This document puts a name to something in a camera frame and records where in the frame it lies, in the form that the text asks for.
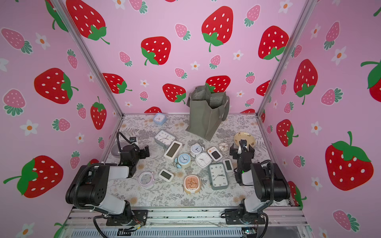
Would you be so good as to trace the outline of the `white timer orange button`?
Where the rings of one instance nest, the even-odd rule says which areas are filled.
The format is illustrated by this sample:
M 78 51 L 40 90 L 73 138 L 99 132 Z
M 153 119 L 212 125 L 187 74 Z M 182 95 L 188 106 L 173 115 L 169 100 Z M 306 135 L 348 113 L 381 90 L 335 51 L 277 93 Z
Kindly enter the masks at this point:
M 210 147 L 207 150 L 207 153 L 213 159 L 214 162 L 218 162 L 223 158 L 221 152 L 215 146 Z

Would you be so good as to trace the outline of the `white square analog clock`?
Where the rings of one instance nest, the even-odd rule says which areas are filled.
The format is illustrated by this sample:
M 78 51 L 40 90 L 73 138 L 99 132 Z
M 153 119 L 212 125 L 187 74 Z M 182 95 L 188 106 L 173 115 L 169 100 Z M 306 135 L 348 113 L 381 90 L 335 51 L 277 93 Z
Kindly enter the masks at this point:
M 202 152 L 196 156 L 195 162 L 200 168 L 203 169 L 206 168 L 209 164 L 211 164 L 212 158 L 209 156 L 208 153 Z

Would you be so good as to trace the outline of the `white twin-bell alarm clock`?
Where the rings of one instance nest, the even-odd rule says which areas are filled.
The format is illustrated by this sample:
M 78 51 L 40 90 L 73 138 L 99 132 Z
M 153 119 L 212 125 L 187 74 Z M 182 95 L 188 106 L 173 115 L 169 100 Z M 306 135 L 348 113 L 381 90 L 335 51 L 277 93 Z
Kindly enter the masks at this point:
M 190 151 L 190 155 L 196 158 L 199 154 L 201 154 L 204 151 L 204 147 L 199 143 L 195 143 L 191 146 Z

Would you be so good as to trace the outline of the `blue twin-bell alarm clock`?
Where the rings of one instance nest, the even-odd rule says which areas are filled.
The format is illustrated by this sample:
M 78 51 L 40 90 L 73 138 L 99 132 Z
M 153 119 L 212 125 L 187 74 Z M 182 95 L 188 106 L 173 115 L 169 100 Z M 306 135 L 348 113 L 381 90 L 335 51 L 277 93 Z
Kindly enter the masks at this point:
M 180 154 L 174 159 L 174 166 L 178 169 L 186 169 L 191 166 L 191 156 L 187 153 Z

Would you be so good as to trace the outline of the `grey-green canvas tote bag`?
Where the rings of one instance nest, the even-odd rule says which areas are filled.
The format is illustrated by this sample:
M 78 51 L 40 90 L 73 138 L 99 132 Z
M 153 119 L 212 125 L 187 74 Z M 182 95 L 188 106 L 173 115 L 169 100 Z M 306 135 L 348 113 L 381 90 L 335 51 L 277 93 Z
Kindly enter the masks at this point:
M 228 116 L 230 98 L 225 92 L 213 92 L 212 87 L 205 84 L 189 95 L 187 106 L 190 119 L 186 131 L 211 141 Z

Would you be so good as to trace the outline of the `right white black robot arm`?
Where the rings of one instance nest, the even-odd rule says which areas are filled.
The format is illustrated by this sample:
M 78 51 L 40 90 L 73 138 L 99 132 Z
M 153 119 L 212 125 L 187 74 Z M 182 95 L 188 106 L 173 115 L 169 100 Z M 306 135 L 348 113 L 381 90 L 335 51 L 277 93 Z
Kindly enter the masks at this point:
M 225 211 L 227 224 L 251 224 L 264 217 L 264 210 L 275 201 L 290 198 L 291 190 L 279 166 L 271 160 L 254 163 L 255 150 L 244 139 L 239 141 L 238 148 L 230 149 L 230 155 L 237 161 L 233 170 L 236 182 L 240 186 L 251 186 L 255 193 L 242 199 L 238 208 Z

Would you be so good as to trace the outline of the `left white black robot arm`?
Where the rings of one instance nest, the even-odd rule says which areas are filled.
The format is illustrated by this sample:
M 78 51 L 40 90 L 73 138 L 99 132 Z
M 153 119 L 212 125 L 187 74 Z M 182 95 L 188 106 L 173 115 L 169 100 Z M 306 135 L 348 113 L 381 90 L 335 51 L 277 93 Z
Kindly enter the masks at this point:
M 139 149 L 136 145 L 125 146 L 120 155 L 125 165 L 96 163 L 81 166 L 66 192 L 65 200 L 77 209 L 100 212 L 107 226 L 144 225 L 147 210 L 132 210 L 127 200 L 107 192 L 108 182 L 133 176 L 140 159 L 150 156 L 149 146 Z

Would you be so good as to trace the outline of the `lilac round alarm clock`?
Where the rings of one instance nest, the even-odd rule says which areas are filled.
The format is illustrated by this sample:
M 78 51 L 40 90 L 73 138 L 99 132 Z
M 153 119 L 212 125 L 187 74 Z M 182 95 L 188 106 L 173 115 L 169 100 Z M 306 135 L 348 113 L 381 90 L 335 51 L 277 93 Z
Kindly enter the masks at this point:
M 140 186 L 142 186 L 143 188 L 149 188 L 153 186 L 154 181 L 154 174 L 150 171 L 142 172 L 138 180 Z

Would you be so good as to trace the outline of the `large grey-green rectangular clock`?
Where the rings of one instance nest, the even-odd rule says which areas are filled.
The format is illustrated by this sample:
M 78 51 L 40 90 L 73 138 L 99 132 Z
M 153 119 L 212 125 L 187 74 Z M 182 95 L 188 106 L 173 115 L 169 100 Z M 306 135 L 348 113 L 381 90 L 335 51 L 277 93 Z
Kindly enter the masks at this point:
M 210 164 L 207 171 L 212 190 L 228 188 L 229 181 L 223 163 Z

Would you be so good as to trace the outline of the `grey square analog clock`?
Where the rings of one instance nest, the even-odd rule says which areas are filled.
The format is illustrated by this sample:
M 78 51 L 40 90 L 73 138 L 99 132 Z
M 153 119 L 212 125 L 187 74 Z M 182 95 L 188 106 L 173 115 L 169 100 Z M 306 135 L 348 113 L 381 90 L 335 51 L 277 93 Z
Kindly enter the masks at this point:
M 175 139 L 175 136 L 164 130 L 159 131 L 154 137 L 155 142 L 165 149 L 168 149 Z

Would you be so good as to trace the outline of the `small white square digital clock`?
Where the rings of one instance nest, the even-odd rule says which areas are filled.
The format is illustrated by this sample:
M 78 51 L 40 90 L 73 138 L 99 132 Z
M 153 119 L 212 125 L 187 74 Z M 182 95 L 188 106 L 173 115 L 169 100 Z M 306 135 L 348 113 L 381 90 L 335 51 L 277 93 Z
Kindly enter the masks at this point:
M 171 182 L 174 178 L 174 174 L 171 173 L 170 171 L 166 170 L 166 169 L 162 169 L 158 176 L 164 180 L 165 182 Z

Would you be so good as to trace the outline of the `white digital clock green screen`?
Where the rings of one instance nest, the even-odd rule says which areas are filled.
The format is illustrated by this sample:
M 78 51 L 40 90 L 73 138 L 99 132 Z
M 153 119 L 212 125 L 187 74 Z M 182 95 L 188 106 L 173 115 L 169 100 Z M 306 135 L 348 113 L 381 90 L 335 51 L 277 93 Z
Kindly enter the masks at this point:
M 169 162 L 173 162 L 177 158 L 179 152 L 181 151 L 183 144 L 178 141 L 173 141 L 169 148 L 164 153 L 164 158 Z

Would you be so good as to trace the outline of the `small light blue clock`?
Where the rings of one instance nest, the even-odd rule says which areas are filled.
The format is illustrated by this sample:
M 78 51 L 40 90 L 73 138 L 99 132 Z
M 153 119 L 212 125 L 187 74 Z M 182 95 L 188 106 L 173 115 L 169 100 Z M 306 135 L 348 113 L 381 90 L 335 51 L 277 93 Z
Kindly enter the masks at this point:
M 155 124 L 162 126 L 167 121 L 167 116 L 163 113 L 157 113 L 154 116 L 153 121 Z

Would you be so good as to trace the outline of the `peach cat-face clock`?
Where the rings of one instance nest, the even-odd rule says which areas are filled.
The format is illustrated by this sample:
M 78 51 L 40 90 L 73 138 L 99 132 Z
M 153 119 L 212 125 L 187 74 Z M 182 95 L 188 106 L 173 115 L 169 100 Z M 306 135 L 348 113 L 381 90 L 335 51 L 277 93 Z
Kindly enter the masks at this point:
M 188 175 L 184 178 L 184 192 L 187 194 L 196 194 L 201 191 L 201 180 L 197 175 Z

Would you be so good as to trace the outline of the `cream floral plate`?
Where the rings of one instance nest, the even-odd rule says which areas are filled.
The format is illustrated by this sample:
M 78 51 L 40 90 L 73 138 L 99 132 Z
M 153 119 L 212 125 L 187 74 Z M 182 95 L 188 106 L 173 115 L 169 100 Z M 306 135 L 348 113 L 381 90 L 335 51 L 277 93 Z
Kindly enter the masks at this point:
M 256 139 L 248 132 L 238 132 L 234 135 L 234 143 L 237 147 L 240 146 L 239 142 L 241 140 L 245 140 L 247 142 L 247 145 L 250 145 L 252 148 L 255 147 L 257 141 Z

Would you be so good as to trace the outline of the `lilac round dish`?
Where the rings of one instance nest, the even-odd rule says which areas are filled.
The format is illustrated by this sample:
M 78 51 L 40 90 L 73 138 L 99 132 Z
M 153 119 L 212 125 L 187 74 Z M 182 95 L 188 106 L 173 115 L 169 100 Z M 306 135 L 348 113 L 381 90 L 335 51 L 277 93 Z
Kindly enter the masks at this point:
M 123 149 L 125 146 L 127 146 L 128 143 L 126 142 L 120 142 L 120 146 L 121 148 Z M 120 152 L 119 152 L 119 148 L 118 148 L 118 144 L 117 143 L 114 143 L 114 145 L 112 146 L 111 148 L 111 155 L 116 157 L 116 158 L 120 158 Z

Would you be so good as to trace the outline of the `small patterned round trinket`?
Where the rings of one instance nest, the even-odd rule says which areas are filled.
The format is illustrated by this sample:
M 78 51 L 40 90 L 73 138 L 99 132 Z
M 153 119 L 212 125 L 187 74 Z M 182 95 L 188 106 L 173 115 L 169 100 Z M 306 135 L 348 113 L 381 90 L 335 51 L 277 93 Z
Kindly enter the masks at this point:
M 221 151 L 229 150 L 229 148 L 230 148 L 230 146 L 229 146 L 229 144 L 226 143 L 226 142 L 222 142 L 222 143 L 219 144 L 219 149 L 220 149 Z

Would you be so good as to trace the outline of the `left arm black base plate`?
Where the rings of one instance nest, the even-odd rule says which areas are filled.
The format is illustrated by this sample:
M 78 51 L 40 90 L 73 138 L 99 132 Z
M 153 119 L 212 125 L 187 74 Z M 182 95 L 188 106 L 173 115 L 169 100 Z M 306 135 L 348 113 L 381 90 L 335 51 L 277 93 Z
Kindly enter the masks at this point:
M 110 215 L 107 219 L 106 226 L 144 226 L 147 222 L 148 210 L 134 209 L 125 211 L 120 215 Z

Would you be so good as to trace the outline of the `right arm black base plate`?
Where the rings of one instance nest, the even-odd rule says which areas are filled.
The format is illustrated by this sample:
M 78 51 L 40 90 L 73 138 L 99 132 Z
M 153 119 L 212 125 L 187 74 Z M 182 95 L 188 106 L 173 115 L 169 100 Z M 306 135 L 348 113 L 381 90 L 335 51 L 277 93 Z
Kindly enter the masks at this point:
M 228 225 L 264 225 L 266 223 L 264 215 L 247 213 L 238 208 L 225 209 L 220 217 L 225 219 Z

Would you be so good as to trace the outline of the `aluminium front rail frame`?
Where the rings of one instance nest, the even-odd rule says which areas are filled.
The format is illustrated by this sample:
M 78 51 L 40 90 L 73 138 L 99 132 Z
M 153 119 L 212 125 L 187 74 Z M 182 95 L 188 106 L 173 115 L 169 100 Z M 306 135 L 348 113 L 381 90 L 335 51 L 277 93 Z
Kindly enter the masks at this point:
M 267 217 L 251 224 L 222 218 L 225 207 L 136 207 L 145 224 L 134 232 L 129 225 L 107 226 L 105 219 L 93 224 L 95 212 L 73 209 L 59 238 L 312 238 L 313 232 L 298 207 L 269 207 Z

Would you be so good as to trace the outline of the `right corner aluminium post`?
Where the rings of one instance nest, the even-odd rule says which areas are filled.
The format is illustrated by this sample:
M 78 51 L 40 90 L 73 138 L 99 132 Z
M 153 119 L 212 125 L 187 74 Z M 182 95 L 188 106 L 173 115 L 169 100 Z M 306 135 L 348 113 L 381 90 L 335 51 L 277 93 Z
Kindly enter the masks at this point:
M 259 111 L 257 112 L 257 118 L 261 117 L 263 110 L 265 109 L 265 107 L 269 101 L 269 98 L 270 98 L 270 96 L 274 90 L 274 87 L 277 84 L 277 81 L 281 77 L 283 71 L 285 70 L 286 64 L 290 60 L 291 52 L 294 49 L 294 47 L 296 46 L 296 44 L 298 43 L 298 40 L 299 40 L 306 24 L 308 23 L 311 14 L 313 13 L 313 10 L 314 10 L 316 4 L 317 4 L 317 0 L 306 1 L 305 6 L 301 12 L 301 15 L 300 15 L 300 17 L 299 17 L 299 19 L 298 19 L 298 21 L 294 27 L 294 30 L 290 36 L 289 42 L 286 46 L 286 49 L 285 49 L 284 53 L 282 54 L 282 58 L 280 59 L 280 62 L 279 62 L 278 66 L 277 66 L 277 68 L 273 74 L 273 77 L 270 81 L 269 87 L 265 93 L 264 100 L 261 103 Z

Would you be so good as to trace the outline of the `corner aluminium post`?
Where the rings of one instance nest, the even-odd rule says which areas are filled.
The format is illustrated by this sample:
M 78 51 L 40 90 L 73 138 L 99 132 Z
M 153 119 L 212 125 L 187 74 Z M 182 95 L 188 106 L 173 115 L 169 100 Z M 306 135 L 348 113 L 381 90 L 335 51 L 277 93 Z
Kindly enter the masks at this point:
M 299 17 L 299 19 L 298 19 L 298 21 L 294 27 L 294 30 L 290 36 L 289 42 L 286 46 L 286 49 L 285 49 L 284 53 L 282 54 L 282 58 L 280 59 L 280 62 L 279 62 L 278 66 L 277 66 L 277 68 L 273 74 L 273 77 L 270 81 L 269 87 L 265 93 L 264 100 L 261 103 L 259 111 L 257 112 L 257 118 L 261 117 L 263 110 L 265 109 L 265 107 L 269 101 L 269 98 L 270 98 L 270 96 L 274 90 L 274 87 L 277 84 L 277 81 L 281 77 L 283 71 L 285 70 L 286 64 L 290 60 L 291 52 L 294 49 L 294 47 L 296 46 L 296 44 L 298 43 L 298 40 L 299 40 L 306 24 L 308 23 L 311 14 L 313 13 L 313 10 L 314 10 L 316 4 L 317 4 L 317 0 L 306 1 L 305 6 L 301 12 L 301 15 L 300 15 L 300 17 Z
M 102 88 L 103 92 L 106 94 L 106 97 L 108 98 L 109 102 L 113 106 L 118 117 L 123 118 L 124 113 L 121 107 L 119 106 L 118 102 L 116 101 L 115 97 L 113 96 L 113 93 L 111 92 L 101 70 L 99 69 L 96 61 L 94 60 L 91 52 L 89 51 L 89 48 L 87 47 L 86 43 L 82 39 L 80 32 L 76 28 L 74 21 L 70 17 L 69 12 L 65 5 L 65 1 L 53 0 L 52 2 L 53 2 L 53 5 L 56 7 L 58 15 L 60 16 L 63 23 L 66 25 L 70 35 L 72 36 L 73 40 L 75 41 L 76 45 L 81 51 L 91 72 L 94 74 L 96 80 L 98 81 L 98 84 Z

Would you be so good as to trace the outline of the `left corner aluminium post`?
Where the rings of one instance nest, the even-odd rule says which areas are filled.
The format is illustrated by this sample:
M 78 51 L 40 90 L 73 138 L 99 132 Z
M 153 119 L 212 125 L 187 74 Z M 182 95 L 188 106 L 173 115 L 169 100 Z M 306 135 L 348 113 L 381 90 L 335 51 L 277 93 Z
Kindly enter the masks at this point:
M 52 2 L 53 2 L 53 5 L 56 7 L 58 15 L 60 16 L 63 23 L 66 25 L 70 35 L 72 36 L 73 40 L 75 41 L 76 45 L 81 51 L 91 72 L 94 74 L 96 80 L 98 81 L 98 84 L 102 88 L 103 92 L 106 94 L 106 97 L 108 98 L 109 102 L 113 106 L 118 117 L 123 118 L 124 113 L 121 107 L 119 106 L 118 102 L 116 101 L 115 97 L 113 96 L 113 93 L 111 92 L 101 70 L 99 69 L 96 61 L 94 60 L 91 52 L 89 51 L 89 48 L 87 47 L 86 43 L 82 39 L 80 32 L 76 28 L 74 21 L 70 17 L 69 12 L 65 5 L 65 1 L 53 0 Z

